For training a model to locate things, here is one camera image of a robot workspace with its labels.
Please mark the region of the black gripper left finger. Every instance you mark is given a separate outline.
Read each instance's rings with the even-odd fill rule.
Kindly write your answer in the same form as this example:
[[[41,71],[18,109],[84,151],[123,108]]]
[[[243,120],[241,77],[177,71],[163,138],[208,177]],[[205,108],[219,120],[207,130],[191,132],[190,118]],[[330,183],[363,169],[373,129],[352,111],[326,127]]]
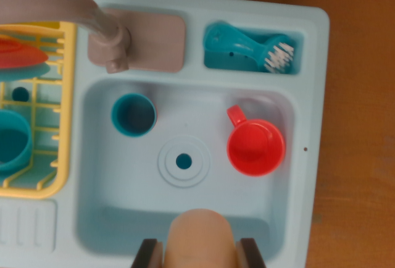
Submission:
[[[131,268],[162,268],[163,243],[157,239],[144,239]]]

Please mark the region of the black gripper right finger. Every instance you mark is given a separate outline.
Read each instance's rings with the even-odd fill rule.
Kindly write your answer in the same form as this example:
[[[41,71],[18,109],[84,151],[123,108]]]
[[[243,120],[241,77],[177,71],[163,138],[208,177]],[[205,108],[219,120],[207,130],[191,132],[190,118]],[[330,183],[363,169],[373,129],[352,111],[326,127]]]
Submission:
[[[266,268],[253,238],[242,238],[236,242],[236,257],[239,268]]]

